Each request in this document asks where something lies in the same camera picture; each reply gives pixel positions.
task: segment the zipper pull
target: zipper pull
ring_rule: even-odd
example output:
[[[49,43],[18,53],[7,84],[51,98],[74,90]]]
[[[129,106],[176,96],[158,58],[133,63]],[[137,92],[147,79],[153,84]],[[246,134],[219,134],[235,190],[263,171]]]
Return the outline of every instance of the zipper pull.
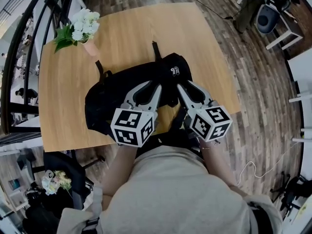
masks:
[[[175,66],[175,73],[177,76],[180,74],[179,68],[177,66]]]
[[[176,67],[172,68],[172,69],[171,69],[171,72],[172,72],[172,76],[173,76],[173,77],[176,76]]]

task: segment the wooden table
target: wooden table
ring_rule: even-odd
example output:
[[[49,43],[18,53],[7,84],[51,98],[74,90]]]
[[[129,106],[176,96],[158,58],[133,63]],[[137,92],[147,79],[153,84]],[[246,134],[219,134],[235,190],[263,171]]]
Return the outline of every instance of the wooden table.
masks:
[[[130,9],[99,19],[95,44],[105,70],[116,73],[155,60],[152,41],[164,57],[176,52],[187,60],[193,81],[205,87],[230,114],[240,111],[228,65],[201,11],[194,3],[170,3]],[[46,152],[114,143],[88,130],[84,100],[98,81],[96,58],[83,46],[54,54],[50,42],[43,48],[39,76],[39,116]],[[158,110],[157,133],[168,131],[178,106]]]

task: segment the small bouquet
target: small bouquet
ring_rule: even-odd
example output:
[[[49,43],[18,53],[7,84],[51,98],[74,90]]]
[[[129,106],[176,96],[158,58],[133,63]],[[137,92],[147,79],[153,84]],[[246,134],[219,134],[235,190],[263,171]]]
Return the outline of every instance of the small bouquet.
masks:
[[[89,9],[81,9],[74,14],[72,24],[57,29],[57,37],[54,39],[55,52],[71,45],[77,46],[79,41],[86,43],[92,39],[99,27],[98,19],[99,13],[91,12]]]
[[[66,176],[64,171],[47,170],[42,177],[42,187],[47,195],[56,194],[61,187],[67,191],[72,188],[72,180]]]

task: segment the black bag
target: black bag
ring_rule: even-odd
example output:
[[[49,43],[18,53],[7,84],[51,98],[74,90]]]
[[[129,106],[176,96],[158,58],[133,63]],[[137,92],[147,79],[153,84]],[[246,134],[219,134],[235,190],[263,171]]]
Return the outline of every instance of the black bag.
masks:
[[[88,129],[105,135],[113,134],[107,122],[114,116],[115,109],[124,102],[127,93],[137,85],[151,80],[150,86],[136,96],[137,104],[147,103],[158,84],[162,85],[159,106],[178,104],[177,83],[192,80],[191,71],[186,60],[172,53],[161,58],[156,42],[153,42],[156,61],[141,64],[118,73],[104,73],[102,65],[96,62],[100,72],[99,82],[88,92],[85,98],[85,116]]]

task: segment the shoulder strap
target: shoulder strap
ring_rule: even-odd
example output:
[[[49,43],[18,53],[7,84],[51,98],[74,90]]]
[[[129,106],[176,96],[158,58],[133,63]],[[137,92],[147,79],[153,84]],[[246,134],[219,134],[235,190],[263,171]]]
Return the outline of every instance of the shoulder strap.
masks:
[[[153,49],[154,49],[154,53],[155,53],[155,60],[158,61],[161,59],[161,55],[160,55],[160,52],[158,49],[157,42],[153,41],[152,45],[153,45]]]
[[[255,207],[252,211],[257,220],[258,233],[273,234],[271,221],[266,211],[258,205],[253,205],[253,207]]]
[[[103,66],[99,60],[96,61],[96,66],[97,66],[97,69],[99,72],[99,82],[100,83],[104,82],[106,76],[111,76],[113,74],[112,71],[110,71],[110,70],[104,72]]]
[[[99,215],[102,212],[102,198],[103,190],[98,187],[93,187],[93,203],[91,205],[94,217],[86,222],[86,227],[82,230],[81,234],[98,234],[96,227],[99,222]]]

